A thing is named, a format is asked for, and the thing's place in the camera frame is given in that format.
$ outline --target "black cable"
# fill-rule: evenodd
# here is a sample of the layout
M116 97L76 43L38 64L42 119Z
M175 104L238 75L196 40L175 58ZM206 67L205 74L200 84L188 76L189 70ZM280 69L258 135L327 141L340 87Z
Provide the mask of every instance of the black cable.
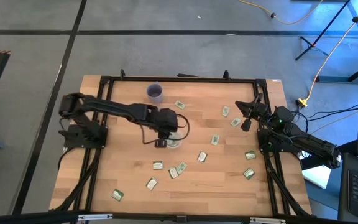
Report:
M65 127L63 127L63 124L62 124L62 121L63 121L64 119L66 119L66 118L60 118L60 119L59 119L59 124L60 124L60 127L62 127L62 130L63 130L63 131L66 131Z
M179 126L178 125L178 128L185 128L187 126L187 123L185 124L185 125L183 125L183 126Z
M127 112L132 117L131 122L133 122L135 124L138 124L137 120L136 120L136 117L131 112L129 112L128 110L125 110L123 108L119 108L118 106L113 106L113 105L111 105L111 106L114 107L115 109L119 109L119 110ZM189 132L190 132L190 123L189 123L189 121L187 120L187 118L185 116L183 116L181 114L177 114L177 116L183 118L186 121L186 124L184 125L184 127L188 126L187 133L186 133L185 137L183 137L181 139L164 138L164 140L179 141L179 140L185 139L189 135ZM140 129L142 130L142 142L143 142L143 144L150 144L150 143L153 143L153 142L156 142L156 141L160 140L160 139L155 139L155 140L152 140L152 141L149 141L149 142L145 142L143 125L141 125L141 124L138 124L138 125L140 126Z
M67 153L69 153L71 150L73 150L74 148L68 148L61 156L60 156L60 158L59 158L59 162L58 162L58 164L57 164L57 170L59 171L59 169L60 169L60 163L62 162L62 159L63 159L63 157L65 157L65 155L67 154Z
M177 116L183 118L183 119L186 121L186 125L185 125L185 126L188 126L188 127L187 127L187 133L186 133L185 137L180 138L180 139L163 138L163 140L180 141L180 140L184 140L184 139L187 138L187 136L189 135L189 133L190 133L190 123L189 123L189 121L187 120L187 118L186 118L185 116L183 116L183 115L181 115L181 114L177 114ZM152 141L149 141L149 142L145 142L143 126L140 125L140 128L141 128L141 130L142 130L142 142L143 142L143 144L150 144L150 143L156 142L156 141L158 141L158 140L161 140L161 139L155 139L155 140L152 140Z
M309 130L309 120L308 120L308 118L303 113L301 113L299 111L291 111L291 113L298 114L298 115L302 116L305 119L305 123L306 123L305 132L307 133L308 130Z
M354 110L358 110L358 108L346 109L346 110L338 111L338 112L335 112L335 113L330 113L330 114L327 114L327 115L319 117L319 118L311 119L309 121L316 121L318 119L326 118L326 117L334 115L334 114L339 114L339 113L348 112L348 111L354 111Z
M310 116L310 117L307 117L307 118L308 118L308 119L309 119L309 118L312 118L312 117L316 116L316 115L319 114L319 113L335 113L335 112L338 112L338 111L349 110L349 109L355 108L356 106L358 106L358 104L356 104L356 105L354 105L354 106L351 106L351 107L348 108L348 109L342 109L342 110L336 110L336 111L319 111L319 112L315 113L313 116Z
M267 145L267 143L265 143L263 146L261 146L260 148L263 149L265 146Z
M299 121L301 115L299 114L299 107L296 108L296 113L298 114L298 119L295 121L295 124Z

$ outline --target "tripod stand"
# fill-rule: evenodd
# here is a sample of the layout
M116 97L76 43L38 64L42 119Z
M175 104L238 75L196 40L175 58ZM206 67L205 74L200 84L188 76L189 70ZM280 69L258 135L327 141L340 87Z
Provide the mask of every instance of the tripod stand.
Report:
M299 58L301 58L305 53L307 53L309 50L317 50L321 53L323 53L325 56L328 56L328 54L326 52L324 52L323 50L319 49L316 47L317 41L324 35L324 33L327 31L327 29L329 28L329 26L335 21L335 19L337 18L337 16L342 12L342 10L347 6L347 3L349 3L350 0L347 0L345 2L345 4L342 6L342 8L337 12L337 14L333 17L333 19L331 19L331 21L329 22L329 24L324 28L324 30L320 33L320 35L317 37L317 39L311 43L308 40L306 40L304 37L301 36L301 39L303 41L305 41L308 44L308 48L302 52L302 54L300 54L299 56L297 56L297 58L295 60L299 60Z

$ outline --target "yellow cable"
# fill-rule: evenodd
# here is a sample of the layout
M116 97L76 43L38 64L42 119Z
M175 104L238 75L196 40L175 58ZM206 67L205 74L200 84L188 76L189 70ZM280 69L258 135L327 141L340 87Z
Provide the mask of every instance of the yellow cable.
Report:
M239 0L240 2L244 3L244 4L248 4L250 6L255 6L255 7L258 7L259 9L263 9L265 12L269 13L270 15L272 15L273 13L270 12L268 9L262 7L262 6L259 6L257 4L254 4L254 3L251 3L251 2L246 2L246 1L243 1L243 0ZM282 24L285 24L285 25L292 25L292 24L296 24L300 21L302 21L303 19L307 18L315 9L317 9L317 7L322 3L323 0L320 0L320 2L317 4L316 7L314 7L314 9L312 9L309 13L307 13L305 16L303 16L301 19L298 19L297 21L295 22L284 22L284 21L281 21L276 15L274 15L274 18L278 21L278 22L281 22Z
M323 69L323 67L326 65L328 59L330 58L330 56L333 54L333 52L336 50L336 48L339 46L339 44L343 41L343 39L345 38L345 36L349 33L349 31L354 27L356 23L353 22L353 24L348 28L348 30L345 32L345 34L342 36L342 38L339 40L339 42L335 45L335 47L332 49L332 51L328 54L326 60L324 61L324 63L322 64L322 66L320 67L320 69L318 70L316 76L314 76L314 79L313 79L313 83L311 84L311 87L310 87L310 91L309 91L309 95L308 97L306 97L305 99L301 99L299 98L299 102L303 105L303 106L308 106L306 104L306 102L308 101L308 99L310 98L311 96L311 92L313 91L313 87L314 87L314 83L316 82L316 79L318 77L318 75L320 74L321 70Z

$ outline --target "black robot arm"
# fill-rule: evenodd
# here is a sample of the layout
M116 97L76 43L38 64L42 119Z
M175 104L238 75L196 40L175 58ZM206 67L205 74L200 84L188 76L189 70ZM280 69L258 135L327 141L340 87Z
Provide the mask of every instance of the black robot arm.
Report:
M249 130L251 119L262 125L258 129L258 141L263 152L308 152L313 156L302 160L303 169L320 165L331 169L340 166L341 153L334 144L302 131L292 123L294 116L284 106L276 107L274 113L270 114L268 106L261 103L261 99L260 93L253 102L236 101L236 105L247 118L241 125L243 131Z
M125 105L109 100L97 99L81 93L65 95L59 109L62 119L72 119L76 125L71 125L67 131L59 131L66 139L65 147L103 148L106 142L107 127L97 121L91 121L86 112L97 111L119 116L129 122L146 126L158 132L155 147L166 147L166 139L170 132L178 129L177 114L171 109L158 109L153 105L133 103Z

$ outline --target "wire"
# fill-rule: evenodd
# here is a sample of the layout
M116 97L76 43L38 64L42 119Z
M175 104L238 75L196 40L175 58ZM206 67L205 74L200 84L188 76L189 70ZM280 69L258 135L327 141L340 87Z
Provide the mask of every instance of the wire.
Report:
M247 2L247 1L243 1L243 0L239 0L240 2L244 3L244 4L248 4L250 6L255 6L255 7L258 7L259 9L262 9L264 10L265 12L269 13L270 16L273 16L274 19L276 19L278 22L281 22L282 24L285 24L285 25L292 25L292 24L296 24L296 23L299 23L300 21L302 21L303 19L306 19L308 16L310 16L310 14L317 9L317 7L322 3L323 0L320 0L320 2L317 4L316 7L314 7L309 13L307 13L305 16L303 16L302 18L298 19L297 21L295 22L284 22L282 20L280 20L275 13L272 13L270 12L268 9L266 9L265 7L262 7L260 5L257 5L257 4L254 4L254 3L251 3L251 2Z
M345 39L346 35L349 33L349 31L354 27L354 25L356 24L356 22L353 22L353 24L348 28L348 30L345 32L345 34L341 37L341 39L339 40L339 42L335 45L335 47L331 50L331 52L328 54L326 60L324 61L324 63L322 64L322 66L320 67L320 69L318 70L316 76L314 76L313 79L313 83L311 84L310 87L310 91L309 91L309 95L308 97L306 97L305 99L299 99L299 101L304 105L307 106L306 102L308 101L308 99L311 96L311 92L313 91L313 87L314 87L314 83L316 82L316 79L318 77L318 75L320 74L321 70L323 69L323 67L326 65L328 59L331 57L331 55L333 54L333 52L336 50L336 48L339 46L339 44Z
M59 124L60 124L60 127L62 127L62 130L63 130L63 131L66 131L65 127L64 127L63 124L62 124L62 121L63 121L64 119L66 119L66 118L60 118L60 119L59 119Z
M187 126L187 123L185 124L185 125L183 125L183 126L179 126L178 125L178 128L185 128Z
M334 114L343 113L343 112L348 112L348 111L354 111L354 110L358 110L358 108L347 109L347 110L343 110L343 111L338 111L338 112L330 113L330 114L327 114L326 116L322 116L322 117L315 118L315 119L310 119L309 121L316 121L316 120L318 120L318 119L326 118L326 117L331 116L331 115L334 115Z
M67 153L69 153L71 150L73 150L74 148L68 148L61 156L60 156L60 158L59 158L59 162L58 162L58 164L57 164L57 170L59 171L59 169L60 169L60 163L62 162L62 159L63 159L63 157L65 157L65 155L67 154Z
M140 124L140 129L142 130L142 142L143 142L143 144L150 144L150 143L156 142L156 141L158 141L158 140L180 141L180 140L184 140L185 138L187 138L187 136L188 136L189 133L190 133L190 123L189 123L189 121L187 120L187 118L186 118L185 116L183 116L183 115L181 115L181 114L177 114L177 116L183 118L183 119L186 121L186 125L185 125L185 126L187 126L187 133L185 134L185 137L180 138L180 139L170 139L170 138L154 139L154 140L152 140L152 141L145 142L143 125Z
M351 113L351 114L349 114L349 115L347 115L347 116L341 118L341 119L337 119L337 120L335 120L335 121L333 121L333 122L331 122L331 123L328 123L328 124L324 125L323 127L317 129L316 131L313 131L311 134L314 134L314 133L316 133L317 131L319 131L320 129L325 128L326 126L329 126L329 125L334 124L334 123L336 123L336 122L338 122L338 121L341 121L341 120L343 120L343 119L346 119L346 118L348 118L348 117L350 117L350 116L352 116L352 115L354 115L354 114L357 114L357 113L358 113L358 110L357 110L356 112L354 112L354 113Z
M295 124L299 121L299 118L301 117L301 115L299 114L299 106L296 107L296 113L298 114L298 119L294 122Z
M263 149L266 145L267 145L267 142L266 142L263 146L261 146L260 148ZM270 152L267 152L269 158L273 157L273 156L275 155L275 153L276 153L276 152L273 151L273 154L270 156Z
M339 111L345 111L345 110L349 110L349 109L355 108L356 106L358 106L358 104L356 104L356 105L354 105L354 106L351 106L351 107L349 107L349 108L347 108L347 109L342 109L342 110L336 110L336 111L320 111L320 112L315 113L313 116L310 116L310 117L307 117L307 118L308 118L308 119L309 119L309 118L312 118L312 117L316 116L316 115L319 114L319 113L335 113L335 112L339 112Z
M267 124L266 124L266 127L275 135L279 136L279 137L282 137L282 138L285 138L287 140L290 140L290 143L293 144L292 142L292 139L284 134L278 134L277 132L273 131L273 129L271 127L269 127Z
M309 123L308 123L309 120L308 120L308 118L307 118L303 113L301 113L301 112L299 112L299 111L291 111L291 113L296 113L296 114L302 116L302 117L305 119L305 123L306 123L305 132L307 133L308 130L309 130Z

